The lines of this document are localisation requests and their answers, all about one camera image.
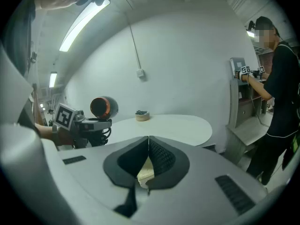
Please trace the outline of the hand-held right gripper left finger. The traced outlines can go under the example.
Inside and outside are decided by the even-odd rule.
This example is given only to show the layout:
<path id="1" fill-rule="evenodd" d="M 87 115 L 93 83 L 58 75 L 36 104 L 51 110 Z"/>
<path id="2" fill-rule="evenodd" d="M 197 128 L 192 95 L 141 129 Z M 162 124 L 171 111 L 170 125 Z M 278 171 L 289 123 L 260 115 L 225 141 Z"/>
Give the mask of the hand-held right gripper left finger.
<path id="1" fill-rule="evenodd" d="M 114 208 L 115 212 L 125 217 L 132 217 L 138 210 L 136 177 L 147 160 L 148 153 L 149 137 L 144 136 L 111 153 L 104 160 L 103 169 L 111 182 L 128 189 L 124 203 Z"/>

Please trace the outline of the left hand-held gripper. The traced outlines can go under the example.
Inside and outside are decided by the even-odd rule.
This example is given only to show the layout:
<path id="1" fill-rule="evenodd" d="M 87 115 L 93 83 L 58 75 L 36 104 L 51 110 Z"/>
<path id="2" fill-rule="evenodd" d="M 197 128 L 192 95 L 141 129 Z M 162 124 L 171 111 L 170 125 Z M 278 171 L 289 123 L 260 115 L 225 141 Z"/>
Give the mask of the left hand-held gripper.
<path id="1" fill-rule="evenodd" d="M 60 103 L 55 112 L 53 124 L 68 130 L 75 149 L 106 145 L 111 134 L 112 120 L 86 118 L 82 110 L 75 110 Z"/>

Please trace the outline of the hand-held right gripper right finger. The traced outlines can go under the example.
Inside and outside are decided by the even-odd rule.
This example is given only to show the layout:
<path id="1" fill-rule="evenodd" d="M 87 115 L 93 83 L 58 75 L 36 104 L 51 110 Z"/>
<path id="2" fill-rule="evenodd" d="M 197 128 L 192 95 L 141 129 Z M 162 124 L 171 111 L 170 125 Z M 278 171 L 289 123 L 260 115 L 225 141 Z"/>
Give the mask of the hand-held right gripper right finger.
<path id="1" fill-rule="evenodd" d="M 148 156 L 154 171 L 154 178 L 146 182 L 148 189 L 173 188 L 190 168 L 190 161 L 183 151 L 154 136 L 149 137 Z"/>

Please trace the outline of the white oval table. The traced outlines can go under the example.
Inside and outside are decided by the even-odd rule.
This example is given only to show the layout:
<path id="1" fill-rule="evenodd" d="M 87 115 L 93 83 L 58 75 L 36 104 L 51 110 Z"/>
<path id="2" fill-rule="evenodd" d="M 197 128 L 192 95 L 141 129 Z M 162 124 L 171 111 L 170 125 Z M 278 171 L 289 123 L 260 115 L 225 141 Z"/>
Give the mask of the white oval table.
<path id="1" fill-rule="evenodd" d="M 202 145 L 212 136 L 212 127 L 203 118 L 191 115 L 153 115 L 147 121 L 135 118 L 112 124 L 108 144 L 122 142 L 140 136 L 158 136 L 191 146 Z"/>

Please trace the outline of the black and orange hair dryer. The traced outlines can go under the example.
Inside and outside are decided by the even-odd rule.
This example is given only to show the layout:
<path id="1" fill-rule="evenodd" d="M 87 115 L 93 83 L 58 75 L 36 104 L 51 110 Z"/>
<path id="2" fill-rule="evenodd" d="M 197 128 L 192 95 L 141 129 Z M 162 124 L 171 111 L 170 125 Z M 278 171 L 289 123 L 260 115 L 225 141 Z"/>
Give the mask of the black and orange hair dryer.
<path id="1" fill-rule="evenodd" d="M 118 103 L 112 97 L 97 97 L 90 104 L 91 113 L 100 120 L 114 117 L 119 110 Z"/>

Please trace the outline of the person's left forearm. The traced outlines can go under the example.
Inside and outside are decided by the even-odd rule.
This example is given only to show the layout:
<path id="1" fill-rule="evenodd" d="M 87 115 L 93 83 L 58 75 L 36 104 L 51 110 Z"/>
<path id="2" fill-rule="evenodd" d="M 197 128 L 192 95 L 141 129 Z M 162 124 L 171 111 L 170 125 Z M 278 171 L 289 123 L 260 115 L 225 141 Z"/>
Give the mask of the person's left forearm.
<path id="1" fill-rule="evenodd" d="M 41 138 L 51 141 L 53 140 L 53 131 L 51 127 L 42 126 L 35 123 L 35 129 Z"/>

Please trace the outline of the round beige basket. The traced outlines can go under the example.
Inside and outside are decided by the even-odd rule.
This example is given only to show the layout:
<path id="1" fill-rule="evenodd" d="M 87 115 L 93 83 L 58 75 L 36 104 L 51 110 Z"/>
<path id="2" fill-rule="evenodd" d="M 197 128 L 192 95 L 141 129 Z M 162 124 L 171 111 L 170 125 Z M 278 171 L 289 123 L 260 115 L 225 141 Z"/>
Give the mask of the round beige basket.
<path id="1" fill-rule="evenodd" d="M 150 113 L 149 111 L 138 110 L 135 113 L 135 118 L 137 121 L 147 121 L 150 119 Z"/>

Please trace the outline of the grey shelf cabinet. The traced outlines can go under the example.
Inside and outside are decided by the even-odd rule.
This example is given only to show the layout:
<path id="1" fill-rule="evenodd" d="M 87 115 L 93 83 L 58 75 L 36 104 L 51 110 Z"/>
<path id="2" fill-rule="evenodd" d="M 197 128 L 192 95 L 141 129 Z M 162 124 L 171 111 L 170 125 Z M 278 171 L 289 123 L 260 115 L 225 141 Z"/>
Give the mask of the grey shelf cabinet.
<path id="1" fill-rule="evenodd" d="M 265 101 L 247 82 L 236 78 L 230 81 L 231 110 L 225 158 L 238 164 L 267 132 L 273 117 Z"/>

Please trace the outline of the long ceiling light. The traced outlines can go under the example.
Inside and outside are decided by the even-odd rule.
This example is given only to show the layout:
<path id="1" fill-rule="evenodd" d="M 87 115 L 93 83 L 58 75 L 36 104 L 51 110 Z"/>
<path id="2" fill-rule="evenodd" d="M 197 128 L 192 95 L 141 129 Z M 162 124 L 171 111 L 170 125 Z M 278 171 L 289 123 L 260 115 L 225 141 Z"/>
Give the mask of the long ceiling light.
<path id="1" fill-rule="evenodd" d="M 76 20 L 73 22 L 68 32 L 66 33 L 59 51 L 67 52 L 72 43 L 75 41 L 76 37 L 82 31 L 82 29 L 93 19 L 101 10 L 106 8 L 110 4 L 110 0 L 104 0 L 104 2 L 98 6 L 94 2 L 91 2 L 86 6 L 86 8 L 78 15 Z"/>

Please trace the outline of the person's black shirt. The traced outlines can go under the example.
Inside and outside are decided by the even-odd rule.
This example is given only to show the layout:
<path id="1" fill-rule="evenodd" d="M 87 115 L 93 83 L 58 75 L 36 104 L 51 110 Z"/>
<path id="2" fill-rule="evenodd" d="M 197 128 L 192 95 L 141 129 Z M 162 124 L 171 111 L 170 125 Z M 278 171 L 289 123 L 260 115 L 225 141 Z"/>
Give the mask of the person's black shirt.
<path id="1" fill-rule="evenodd" d="M 22 0 L 5 25 L 0 40 L 19 73 L 28 71 L 31 48 L 31 23 L 36 17 L 34 0 Z"/>

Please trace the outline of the white wall conduit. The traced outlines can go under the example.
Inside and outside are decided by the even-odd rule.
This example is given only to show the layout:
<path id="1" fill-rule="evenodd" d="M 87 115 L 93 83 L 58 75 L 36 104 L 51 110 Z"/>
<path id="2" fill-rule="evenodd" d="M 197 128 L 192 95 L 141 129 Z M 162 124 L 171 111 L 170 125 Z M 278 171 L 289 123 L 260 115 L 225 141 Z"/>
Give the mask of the white wall conduit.
<path id="1" fill-rule="evenodd" d="M 128 26 L 129 26 L 129 30 L 130 30 L 130 34 L 131 34 L 131 37 L 132 37 L 134 50 L 135 50 L 135 56 L 136 56 L 136 61 L 137 61 L 137 67 L 138 67 L 138 70 L 140 70 L 140 69 L 142 69 L 142 67 L 141 67 L 141 64 L 140 64 L 140 59 L 139 59 L 138 51 L 137 51 L 137 48 L 136 48 L 135 38 L 134 38 L 134 35 L 133 35 L 133 31 L 132 31 L 131 24 L 129 24 Z"/>

